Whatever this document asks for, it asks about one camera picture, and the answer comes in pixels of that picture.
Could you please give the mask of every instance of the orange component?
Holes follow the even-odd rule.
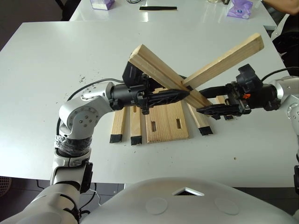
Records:
[[[249,99],[250,98],[250,94],[244,94],[243,95],[243,99]]]

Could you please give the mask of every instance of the white tabletop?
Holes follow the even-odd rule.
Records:
[[[140,6],[177,6],[177,11],[139,11]],[[126,0],[115,0],[110,10],[93,9],[90,0],[81,0],[70,21],[143,21],[143,22],[201,22],[228,23],[231,25],[263,25],[268,30],[275,30],[276,23],[263,4],[252,8],[248,20],[228,17],[227,5],[222,1],[209,3],[206,0],[143,0],[129,4]]]
[[[0,52],[0,176],[49,179],[59,107],[89,82],[121,79],[139,44],[189,76],[255,32],[262,34],[265,48],[201,88],[234,81],[246,63],[260,77],[283,68],[264,28],[120,21],[22,24]],[[188,176],[235,187],[293,186],[298,146],[284,113],[256,109],[231,121],[210,119],[214,135],[204,137],[184,110],[189,140],[147,144],[143,125],[143,144],[135,147],[130,145],[129,125],[123,142],[109,144],[113,114],[105,115],[93,135],[93,181]]]

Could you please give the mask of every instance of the wooden plank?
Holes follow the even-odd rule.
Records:
[[[184,79],[143,44],[133,51],[129,58],[129,62],[151,76],[167,89],[189,91],[182,85]],[[185,101],[195,108],[211,105],[211,102],[196,90],[191,91],[190,95],[185,98]]]
[[[148,143],[189,138],[181,101],[150,108],[145,122]]]
[[[195,89],[263,48],[261,35],[258,33],[253,34],[241,44],[233,47],[197,72],[194,72],[183,81],[183,85]]]
[[[141,110],[138,106],[130,108],[131,145],[142,144]]]
[[[216,101],[219,104],[226,104],[224,96],[216,96]],[[231,119],[234,119],[234,117],[232,115],[224,115],[224,119],[231,120]]]
[[[110,135],[110,143],[121,142],[125,127],[126,111],[126,107],[124,107],[120,111],[115,111],[112,131]]]
[[[208,117],[206,115],[198,113],[196,109],[190,104],[187,105],[201,135],[213,134],[212,129],[208,123]]]

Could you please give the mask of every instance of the purple tissue box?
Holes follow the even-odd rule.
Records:
[[[90,0],[94,9],[109,10],[114,0]]]
[[[248,0],[231,0],[228,5],[228,16],[249,19],[253,3]]]

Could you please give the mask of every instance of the wooden stick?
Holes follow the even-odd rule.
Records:
[[[142,144],[141,136],[141,111],[138,106],[130,108],[130,123],[131,123],[131,145]]]
[[[212,129],[207,121],[208,117],[206,115],[198,113],[196,109],[190,104],[187,105],[201,135],[213,134]]]
[[[189,91],[182,85],[184,79],[144,45],[140,45],[133,51],[129,62],[167,89]],[[185,98],[185,101],[195,108],[211,105],[211,102],[196,90],[191,91],[190,95]]]
[[[219,104],[226,104],[224,96],[216,96],[216,101]],[[232,115],[224,115],[224,119],[231,120],[231,119],[234,119],[234,117]]]
[[[192,87],[193,89],[199,87],[203,83],[223,73],[227,69],[233,67],[239,62],[245,60],[251,55],[263,49],[263,40],[260,34],[256,33],[243,41],[241,44],[233,47],[222,56],[218,57],[213,62],[207,64],[202,69],[194,72],[183,81],[183,85]]]
[[[123,130],[125,127],[126,110],[127,108],[124,107],[120,111],[115,111],[112,131],[110,135],[110,143],[121,142]]]

